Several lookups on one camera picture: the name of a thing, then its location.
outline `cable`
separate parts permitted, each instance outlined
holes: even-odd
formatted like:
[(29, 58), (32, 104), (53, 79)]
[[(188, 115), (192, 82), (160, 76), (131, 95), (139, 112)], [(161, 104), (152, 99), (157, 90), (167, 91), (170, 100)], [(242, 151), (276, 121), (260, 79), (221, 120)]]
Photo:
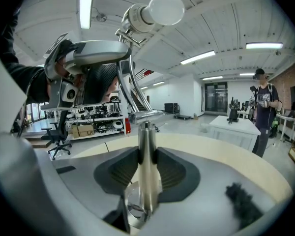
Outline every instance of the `cable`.
[(106, 142), (104, 142), (104, 144), (106, 145), (106, 148), (107, 148), (107, 152), (109, 152), (109, 149), (108, 149), (108, 146), (107, 146)]

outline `black cloth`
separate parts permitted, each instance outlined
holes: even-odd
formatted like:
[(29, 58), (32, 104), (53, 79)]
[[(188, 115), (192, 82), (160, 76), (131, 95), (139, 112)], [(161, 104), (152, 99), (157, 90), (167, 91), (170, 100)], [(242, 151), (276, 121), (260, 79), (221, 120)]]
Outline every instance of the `black cloth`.
[(15, 56), (15, 51), (13, 50), (13, 33), (17, 26), (18, 14), (19, 11), (12, 16), (2, 32), (0, 37), (0, 59), (8, 73), (23, 92), (26, 92), (26, 88), (31, 78), (41, 70), (29, 89), (27, 104), (49, 102), (49, 96), (47, 94), (47, 79), (42, 67), (21, 65)]
[[(275, 86), (272, 84), (272, 93), (270, 93), (269, 88), (259, 87), (258, 95), (262, 95), (263, 100), (267, 100), (269, 102), (279, 100), (279, 95), (277, 93)], [(260, 104), (258, 104), (256, 127), (258, 129), (260, 128), (269, 129), (274, 120), (274, 113), (275, 113), (275, 108), (272, 108), (272, 107), (263, 108)]]

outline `cardboard box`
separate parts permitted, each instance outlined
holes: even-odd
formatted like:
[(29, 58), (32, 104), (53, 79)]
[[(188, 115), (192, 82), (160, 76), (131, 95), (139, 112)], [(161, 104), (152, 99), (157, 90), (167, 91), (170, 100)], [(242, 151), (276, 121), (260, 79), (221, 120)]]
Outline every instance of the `cardboard box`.
[(71, 127), (72, 127), (73, 138), (80, 137), (78, 126), (77, 125), (72, 125)]
[(79, 126), (78, 129), (79, 129), (80, 137), (94, 135), (94, 127), (93, 127), (93, 125)]

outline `person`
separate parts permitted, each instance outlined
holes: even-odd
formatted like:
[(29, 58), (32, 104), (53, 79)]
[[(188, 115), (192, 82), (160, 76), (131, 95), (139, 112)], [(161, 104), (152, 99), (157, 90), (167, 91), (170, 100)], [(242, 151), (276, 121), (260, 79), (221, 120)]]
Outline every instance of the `person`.
[[(18, 23), (18, 15), (20, 9), (16, 9), (13, 16), (5, 26), (0, 36), (0, 59), (8, 73), (22, 89), (23, 92), (27, 91), (27, 87), (30, 81), (34, 78), (29, 88), (27, 104), (30, 103), (43, 103), (49, 102), (51, 93), (51, 82), (47, 78), (44, 68), (39, 66), (25, 66), (19, 64), (19, 60), (16, 57), (13, 49), (13, 33)], [(68, 72), (63, 67), (65, 59), (60, 59), (56, 64), (56, 72), (62, 77), (68, 76)], [(112, 77), (111, 82), (107, 83), (103, 93), (102, 102), (110, 101), (110, 93), (116, 90), (116, 84), (118, 82), (117, 76)]]
[(256, 79), (259, 79), (260, 84), (257, 88), (258, 105), (256, 127), (259, 129), (261, 134), (257, 137), (252, 152), (259, 157), (263, 157), (269, 140), (269, 130), (276, 114), (275, 108), (278, 107), (279, 96), (275, 86), (267, 82), (266, 74), (263, 69), (257, 69), (255, 77)]

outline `backpack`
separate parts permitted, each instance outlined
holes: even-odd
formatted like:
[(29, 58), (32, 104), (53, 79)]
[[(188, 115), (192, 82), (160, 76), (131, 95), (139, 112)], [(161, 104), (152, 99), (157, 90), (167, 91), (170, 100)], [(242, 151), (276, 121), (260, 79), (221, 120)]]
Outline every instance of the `backpack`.
[[(267, 89), (270, 91), (270, 94), (271, 94), (271, 98), (272, 98), (272, 100), (273, 100), (273, 94), (272, 94), (272, 92), (273, 92), (273, 89), (272, 89), (272, 83), (267, 83)], [(275, 111), (274, 111), (274, 117), (276, 117), (276, 112), (280, 112), (281, 110), (282, 110), (282, 101), (280, 101), (279, 100), (279, 105), (278, 105), (278, 107), (277, 108), (275, 108)]]

